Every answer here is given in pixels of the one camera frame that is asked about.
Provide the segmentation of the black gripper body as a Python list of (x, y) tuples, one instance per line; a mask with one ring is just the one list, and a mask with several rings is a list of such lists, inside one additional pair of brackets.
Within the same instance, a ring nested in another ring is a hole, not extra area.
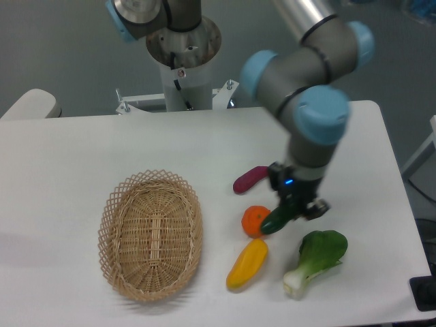
[(323, 176), (308, 177), (300, 174), (296, 168), (293, 168), (294, 184), (291, 192), (287, 196), (279, 196), (279, 205), (288, 202), (295, 202), (298, 205), (300, 213), (304, 203), (311, 202), (314, 198), (319, 198), (318, 189)]

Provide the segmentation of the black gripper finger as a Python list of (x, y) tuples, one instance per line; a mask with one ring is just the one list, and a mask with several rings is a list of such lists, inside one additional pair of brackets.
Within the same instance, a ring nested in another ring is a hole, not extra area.
[(304, 203), (301, 216), (307, 221), (317, 219), (330, 210), (330, 205), (322, 198), (314, 198), (311, 202)]
[(267, 172), (270, 186), (279, 196), (287, 196), (290, 194), (292, 185), (294, 184), (293, 167), (286, 166), (276, 161), (269, 165)]

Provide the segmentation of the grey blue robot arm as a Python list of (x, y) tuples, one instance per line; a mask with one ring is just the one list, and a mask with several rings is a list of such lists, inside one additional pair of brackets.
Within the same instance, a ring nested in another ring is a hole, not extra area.
[[(361, 22), (343, 22), (327, 1), (275, 6), (299, 49), (286, 57), (270, 50), (253, 54), (240, 85), (290, 133), (285, 161), (268, 167), (280, 199), (270, 220), (315, 219), (329, 208), (317, 190), (349, 119), (348, 98), (331, 82), (367, 64), (375, 40)], [(200, 1), (108, 1), (106, 9), (124, 40), (145, 39), (161, 67), (168, 111), (212, 107), (208, 64), (220, 50), (221, 33)]]

